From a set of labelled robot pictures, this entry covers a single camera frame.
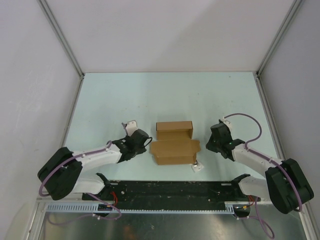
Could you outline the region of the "small clear plastic packet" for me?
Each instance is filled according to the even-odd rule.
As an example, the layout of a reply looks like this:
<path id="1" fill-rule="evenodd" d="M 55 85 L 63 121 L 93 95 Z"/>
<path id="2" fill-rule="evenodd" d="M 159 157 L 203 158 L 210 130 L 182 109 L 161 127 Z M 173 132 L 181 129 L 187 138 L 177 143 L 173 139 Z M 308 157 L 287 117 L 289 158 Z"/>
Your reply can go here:
<path id="1" fill-rule="evenodd" d="M 197 173 L 201 171 L 204 168 L 204 166 L 201 162 L 196 161 L 194 164 L 191 165 L 191 168 L 195 173 Z"/>

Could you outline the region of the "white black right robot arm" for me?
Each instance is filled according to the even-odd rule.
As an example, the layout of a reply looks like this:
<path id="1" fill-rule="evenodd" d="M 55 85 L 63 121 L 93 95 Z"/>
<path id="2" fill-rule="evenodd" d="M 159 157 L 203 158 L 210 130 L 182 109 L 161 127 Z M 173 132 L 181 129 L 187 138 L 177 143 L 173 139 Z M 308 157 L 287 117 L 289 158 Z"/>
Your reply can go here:
<path id="1" fill-rule="evenodd" d="M 230 188 L 235 200 L 252 195 L 271 201 L 278 211 L 288 214 L 300 211 L 303 204 L 314 198 L 314 191 L 296 160 L 272 158 L 250 148 L 243 140 L 232 138 L 230 126 L 227 120 L 212 125 L 206 149 L 263 176 L 260 179 L 243 174 L 235 178 L 237 184 Z"/>

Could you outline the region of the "brown cardboard box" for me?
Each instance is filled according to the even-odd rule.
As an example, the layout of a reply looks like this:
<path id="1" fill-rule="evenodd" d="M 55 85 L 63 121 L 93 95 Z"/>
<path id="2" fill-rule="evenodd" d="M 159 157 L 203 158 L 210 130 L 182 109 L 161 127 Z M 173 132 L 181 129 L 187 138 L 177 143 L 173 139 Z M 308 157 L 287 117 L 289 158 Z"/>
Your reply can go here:
<path id="1" fill-rule="evenodd" d="M 150 153 L 158 165 L 195 164 L 201 151 L 200 141 L 193 139 L 192 121 L 156 123 L 156 141 Z"/>

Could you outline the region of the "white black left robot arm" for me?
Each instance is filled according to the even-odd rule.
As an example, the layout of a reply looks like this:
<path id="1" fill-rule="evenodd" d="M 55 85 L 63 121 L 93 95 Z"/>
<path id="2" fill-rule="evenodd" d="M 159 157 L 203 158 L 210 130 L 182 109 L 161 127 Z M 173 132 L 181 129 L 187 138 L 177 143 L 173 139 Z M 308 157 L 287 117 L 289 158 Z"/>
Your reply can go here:
<path id="1" fill-rule="evenodd" d="M 106 165 L 129 161 L 143 154 L 153 138 L 145 131 L 136 129 L 118 140 L 108 141 L 105 146 L 90 151 L 73 152 L 66 146 L 59 148 L 38 171 L 41 182 L 38 194 L 61 200 L 70 194 L 81 194 L 85 201 L 108 200 L 112 185 L 100 172 L 86 177 L 90 170 Z"/>

